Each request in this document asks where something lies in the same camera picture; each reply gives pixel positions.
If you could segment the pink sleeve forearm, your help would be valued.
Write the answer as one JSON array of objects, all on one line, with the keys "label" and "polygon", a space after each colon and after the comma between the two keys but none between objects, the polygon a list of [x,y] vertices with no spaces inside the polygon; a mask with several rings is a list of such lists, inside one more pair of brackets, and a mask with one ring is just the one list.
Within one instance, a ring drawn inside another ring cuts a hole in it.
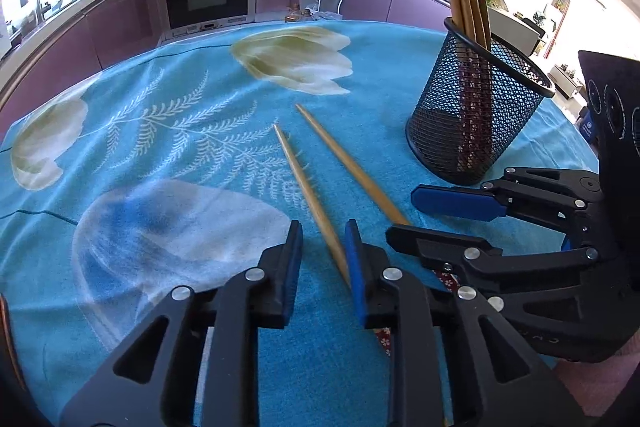
[{"label": "pink sleeve forearm", "polygon": [[639,363],[639,343],[628,343],[599,363],[561,361],[553,372],[587,416],[599,417],[614,403]]}]

